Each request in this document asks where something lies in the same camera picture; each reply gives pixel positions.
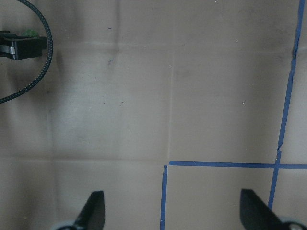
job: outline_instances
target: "blue painter's tape line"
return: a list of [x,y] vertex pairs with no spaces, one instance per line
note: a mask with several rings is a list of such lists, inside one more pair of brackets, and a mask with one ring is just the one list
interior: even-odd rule
[[170,161],[170,166],[199,166],[226,168],[263,168],[263,169],[307,169],[307,164],[280,164],[280,154],[275,164],[232,163],[232,162],[201,162],[201,161]]
[[165,229],[166,187],[167,187],[167,165],[164,165],[163,178],[162,178],[160,230]]
[[293,87],[293,77],[294,77],[295,68],[296,68],[296,55],[297,55],[297,51],[298,51],[299,38],[301,36],[304,5],[305,5],[305,0],[300,0],[299,7],[298,7],[298,20],[297,20],[297,27],[296,27],[296,33],[295,33],[295,42],[294,42],[294,47],[293,47],[291,70],[290,70],[289,77],[288,77],[288,85],[287,85],[286,97],[285,97],[285,101],[284,101],[283,117],[282,117],[282,124],[281,124],[281,128],[280,128],[280,133],[279,133],[277,150],[280,150],[281,146],[283,145],[283,139],[284,139],[284,134],[285,134],[285,130],[286,130],[286,124],[287,124],[289,106],[290,106],[290,99],[291,99],[291,93],[292,93],[292,87]]
[[275,164],[232,163],[232,162],[199,162],[199,161],[170,161],[169,165],[227,167],[227,168],[274,168],[275,167]]
[[280,169],[307,169],[307,164],[280,164]]
[[280,149],[283,145],[284,135],[286,131],[286,124],[287,124],[287,119],[288,119],[288,114],[289,114],[291,93],[292,93],[292,87],[293,87],[293,78],[294,78],[295,68],[296,68],[296,55],[298,51],[299,38],[301,36],[301,29],[302,29],[304,6],[305,6],[305,0],[300,0],[299,6],[298,6],[298,19],[297,19],[297,26],[296,26],[296,33],[295,33],[295,42],[294,42],[294,47],[293,47],[293,56],[292,56],[292,61],[291,61],[291,70],[290,70],[289,77],[288,77],[286,97],[284,100],[284,107],[283,107],[283,117],[282,117],[280,132],[279,132],[279,138],[278,138],[277,156],[276,156],[276,162],[275,162],[276,167],[274,168],[271,189],[270,189],[270,197],[269,197],[269,204],[268,204],[270,209],[272,209],[273,207],[275,189],[276,189],[277,178],[278,178],[278,171],[279,171],[280,160],[282,156],[282,152],[280,151]]
[[274,168],[274,172],[273,172],[271,189],[270,189],[270,196],[269,196],[269,203],[268,203],[269,209],[272,209],[272,207],[273,207],[273,201],[274,201],[274,196],[275,196],[275,189],[276,189],[276,184],[277,184],[281,155],[282,155],[282,152],[277,150],[277,157],[276,157],[276,161],[275,161],[276,167]]

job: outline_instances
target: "black plastic clip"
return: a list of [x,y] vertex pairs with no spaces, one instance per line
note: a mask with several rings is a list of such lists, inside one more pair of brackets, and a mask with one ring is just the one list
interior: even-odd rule
[[0,57],[23,60],[43,55],[47,48],[46,37],[17,36],[10,31],[0,31]]

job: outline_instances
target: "blue tape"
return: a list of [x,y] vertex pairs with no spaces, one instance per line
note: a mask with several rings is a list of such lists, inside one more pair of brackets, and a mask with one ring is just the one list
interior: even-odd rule
[[307,169],[307,164],[280,164],[280,169]]
[[163,178],[162,178],[160,230],[165,229],[166,187],[167,187],[167,165],[164,165]]
[[269,209],[272,209],[272,207],[273,207],[273,201],[274,201],[274,196],[275,196],[275,189],[276,189],[276,184],[277,184],[277,178],[278,178],[278,171],[279,171],[281,156],[282,156],[282,152],[277,150],[277,157],[276,157],[276,161],[275,161],[275,168],[274,168],[274,172],[273,172],[271,189],[270,189],[270,196],[269,196],[269,203],[268,203]]
[[301,36],[301,29],[302,29],[304,5],[305,5],[305,0],[300,0],[299,6],[298,6],[298,19],[297,19],[295,41],[294,41],[294,47],[293,47],[293,53],[292,53],[291,70],[290,70],[289,77],[288,77],[287,91],[286,91],[286,97],[284,100],[284,107],[283,107],[283,117],[282,117],[280,132],[279,132],[279,138],[278,138],[277,156],[276,156],[276,161],[275,161],[276,167],[274,168],[271,189],[270,189],[270,197],[269,197],[269,203],[268,203],[268,206],[270,209],[272,209],[273,207],[275,189],[276,189],[277,178],[278,178],[278,171],[280,167],[280,160],[282,157],[282,152],[280,151],[280,149],[283,145],[284,135],[286,131],[286,124],[287,124],[287,119],[288,119],[288,114],[289,114],[291,93],[292,93],[292,87],[293,87],[293,78],[294,78],[295,68],[296,68],[296,55],[298,51],[299,38]]
[[264,168],[264,169],[307,169],[307,164],[280,164],[280,155],[275,164],[232,163],[232,162],[201,162],[201,161],[170,161],[170,166],[199,166],[226,168]]
[[284,100],[283,117],[282,117],[282,124],[280,127],[277,150],[280,150],[281,146],[283,145],[283,139],[284,139],[284,134],[286,130],[290,99],[291,99],[291,93],[292,93],[292,87],[293,87],[293,77],[294,77],[295,68],[296,68],[296,55],[298,51],[299,38],[301,36],[304,5],[305,5],[305,0],[300,0],[299,7],[298,7],[298,20],[297,20],[297,27],[296,27],[296,33],[295,33],[295,42],[294,42],[293,53],[292,53],[293,56],[292,56],[292,61],[291,61],[291,70],[290,70],[289,77],[288,77],[288,85],[287,85],[286,97]]
[[227,168],[274,168],[275,167],[274,164],[232,163],[232,162],[199,162],[199,161],[170,161],[169,165],[227,167]]

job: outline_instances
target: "black cable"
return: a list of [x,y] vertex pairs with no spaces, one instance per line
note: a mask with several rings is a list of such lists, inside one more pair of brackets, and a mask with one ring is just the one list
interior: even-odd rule
[[27,0],[17,0],[19,2],[21,2],[22,4],[26,5],[27,7],[29,7],[31,10],[33,10],[37,16],[39,17],[40,21],[42,22],[46,34],[47,34],[47,45],[48,45],[48,52],[47,52],[47,60],[43,66],[42,71],[40,72],[40,74],[38,75],[38,77],[32,81],[28,86],[24,87],[23,89],[19,90],[18,92],[7,96],[7,97],[3,97],[0,99],[0,104],[7,102],[9,100],[12,100],[16,97],[19,97],[20,95],[28,92],[30,89],[32,89],[34,86],[36,86],[36,84],[39,83],[40,80],[42,80],[42,78],[44,77],[44,75],[46,74],[50,64],[51,64],[51,60],[52,60],[52,54],[53,54],[53,42],[52,42],[52,35],[51,35],[51,30],[48,26],[48,23],[46,21],[46,19],[44,18],[43,14],[38,10],[38,8],[36,8],[33,4],[29,3]]

